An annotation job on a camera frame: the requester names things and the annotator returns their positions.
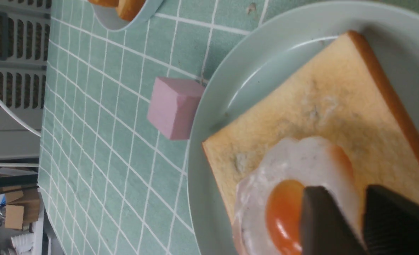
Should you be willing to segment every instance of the light green plate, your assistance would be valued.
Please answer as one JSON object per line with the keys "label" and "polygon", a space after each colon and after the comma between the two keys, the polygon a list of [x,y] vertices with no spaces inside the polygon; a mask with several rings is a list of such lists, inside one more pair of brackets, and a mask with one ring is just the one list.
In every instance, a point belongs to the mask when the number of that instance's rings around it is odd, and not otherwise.
{"label": "light green plate", "polygon": [[296,8],[274,18],[227,55],[211,78],[195,116],[188,193],[201,254],[236,254],[228,216],[201,142],[349,29],[367,38],[419,130],[418,14],[373,2],[330,1]]}

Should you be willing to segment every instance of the toast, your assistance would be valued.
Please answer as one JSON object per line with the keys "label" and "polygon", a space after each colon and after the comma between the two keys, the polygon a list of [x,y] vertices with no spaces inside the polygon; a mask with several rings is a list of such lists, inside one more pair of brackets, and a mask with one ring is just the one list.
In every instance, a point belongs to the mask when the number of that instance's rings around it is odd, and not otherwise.
{"label": "toast", "polygon": [[120,0],[117,6],[118,16],[125,21],[132,21],[144,3],[145,0]]}
{"label": "toast", "polygon": [[118,0],[88,0],[93,5],[100,5],[103,7],[117,7]]}
{"label": "toast", "polygon": [[419,204],[419,134],[363,36],[348,31],[203,142],[230,221],[236,185],[284,137],[342,147],[356,190],[382,184]]}

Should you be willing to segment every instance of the grid pattern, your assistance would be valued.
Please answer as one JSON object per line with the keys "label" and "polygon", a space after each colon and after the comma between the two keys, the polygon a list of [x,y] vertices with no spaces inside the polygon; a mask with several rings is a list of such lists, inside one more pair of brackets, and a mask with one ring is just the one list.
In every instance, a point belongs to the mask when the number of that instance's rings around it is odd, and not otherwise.
{"label": "grid pattern", "polygon": [[199,254],[188,142],[146,119],[154,79],[206,85],[250,31],[310,2],[258,0],[248,15],[251,0],[165,0],[147,23],[114,33],[88,2],[53,1],[38,182],[66,254]]}

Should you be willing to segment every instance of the fried egg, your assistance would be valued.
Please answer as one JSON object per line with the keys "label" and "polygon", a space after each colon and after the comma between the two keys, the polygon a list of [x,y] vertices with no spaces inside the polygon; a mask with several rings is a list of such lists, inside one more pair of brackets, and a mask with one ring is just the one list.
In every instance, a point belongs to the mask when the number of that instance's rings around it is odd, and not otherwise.
{"label": "fried egg", "polygon": [[360,198],[342,148],[321,137],[281,140],[237,186],[233,237],[240,255],[298,255],[306,186],[323,186],[362,240]]}

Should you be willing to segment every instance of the pink block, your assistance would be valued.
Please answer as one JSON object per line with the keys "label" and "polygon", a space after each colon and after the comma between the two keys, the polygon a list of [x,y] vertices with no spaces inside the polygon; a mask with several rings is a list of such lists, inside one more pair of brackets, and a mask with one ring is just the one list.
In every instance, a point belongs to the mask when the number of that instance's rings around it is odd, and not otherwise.
{"label": "pink block", "polygon": [[189,139],[204,87],[193,80],[157,77],[148,120],[170,140]]}

